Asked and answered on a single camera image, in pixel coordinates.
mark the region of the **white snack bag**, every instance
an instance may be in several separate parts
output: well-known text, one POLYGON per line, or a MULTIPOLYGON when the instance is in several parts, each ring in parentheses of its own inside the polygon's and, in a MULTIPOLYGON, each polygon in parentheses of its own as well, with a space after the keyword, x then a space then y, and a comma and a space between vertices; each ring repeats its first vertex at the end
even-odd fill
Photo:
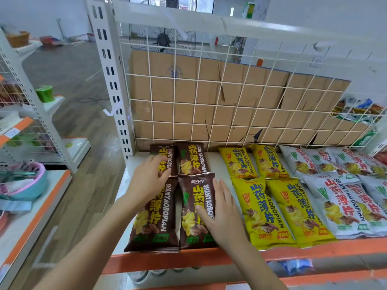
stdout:
POLYGON ((326 219, 326 226, 337 239, 374 236, 369 222, 359 208, 360 198, 351 193, 339 178, 305 175, 304 180, 317 198, 316 203, 326 219))
POLYGON ((387 209, 387 181, 372 176, 359 175, 359 177, 372 199, 387 209))
POLYGON ((335 157, 336 163, 342 165, 349 173, 355 175, 373 175, 370 165, 349 148, 329 148, 335 157))
POLYGON ((370 230, 374 236, 387 235, 387 212, 385 209, 372 200, 360 184, 347 185, 347 188, 360 199, 357 204, 361 213, 369 222, 370 230))
POLYGON ((377 174, 380 178, 386 179, 386 173, 387 173, 387 166, 377 159, 373 158, 370 155, 367 155, 366 153, 359 152, 359 156, 362 157, 362 159, 371 166, 371 169, 374 171, 375 174, 377 174))
POLYGON ((279 148, 290 170, 301 182, 303 175, 314 175, 319 172, 317 166, 302 149, 285 145, 280 145, 279 148))
POLYGON ((359 183, 360 179, 349 173, 343 166, 336 164, 335 158, 327 148, 308 149, 303 151, 311 158, 323 175, 338 177, 344 184, 359 183))

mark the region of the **forearm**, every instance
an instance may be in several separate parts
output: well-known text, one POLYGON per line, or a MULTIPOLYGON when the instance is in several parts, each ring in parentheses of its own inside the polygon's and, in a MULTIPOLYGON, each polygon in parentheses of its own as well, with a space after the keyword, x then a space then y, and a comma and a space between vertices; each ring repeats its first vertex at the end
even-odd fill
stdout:
POLYGON ((135 207, 125 205, 118 200, 35 290, 93 289, 123 232, 137 213, 135 207))
POLYGON ((229 255, 252 290, 287 289, 250 242, 239 246, 229 250, 229 255))

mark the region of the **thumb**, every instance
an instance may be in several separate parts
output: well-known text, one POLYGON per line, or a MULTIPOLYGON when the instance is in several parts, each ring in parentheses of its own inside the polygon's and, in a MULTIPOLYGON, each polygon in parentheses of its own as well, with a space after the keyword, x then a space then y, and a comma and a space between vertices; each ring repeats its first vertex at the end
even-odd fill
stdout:
POLYGON ((171 175, 171 169, 167 169, 165 170, 162 175, 160 176, 159 178, 159 181, 162 183, 162 184, 165 184, 165 182, 167 182, 168 180, 168 177, 171 175))
POLYGON ((212 222, 214 220, 207 214, 207 211, 200 205, 197 205, 195 209, 200 219, 203 220, 203 222, 207 225, 207 227, 211 227, 212 222))

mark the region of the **hand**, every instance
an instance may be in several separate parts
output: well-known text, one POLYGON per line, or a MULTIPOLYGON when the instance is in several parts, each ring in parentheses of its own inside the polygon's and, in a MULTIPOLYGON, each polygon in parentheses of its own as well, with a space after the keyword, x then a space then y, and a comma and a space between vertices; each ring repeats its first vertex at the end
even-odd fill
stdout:
POLYGON ((134 170, 128 190, 123 197, 129 199, 128 202, 136 209, 141 210, 164 187, 171 175, 171 170, 165 170, 160 177, 158 174, 160 162, 167 161, 167 159, 163 155, 150 155, 134 170))
POLYGON ((249 243, 242 217, 230 190, 223 180, 213 179, 215 189, 215 218, 212 219, 202 206, 196 212, 206 224, 212 237, 228 254, 249 243))

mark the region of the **circular logo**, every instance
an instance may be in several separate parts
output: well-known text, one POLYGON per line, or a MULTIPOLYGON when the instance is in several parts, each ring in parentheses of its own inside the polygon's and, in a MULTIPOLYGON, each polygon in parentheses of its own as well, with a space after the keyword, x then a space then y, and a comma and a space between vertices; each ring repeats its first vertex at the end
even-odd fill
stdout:
POLYGON ((173 67, 173 65, 169 66, 167 69, 167 76, 172 78, 179 78, 183 76, 183 71, 179 66, 173 67))

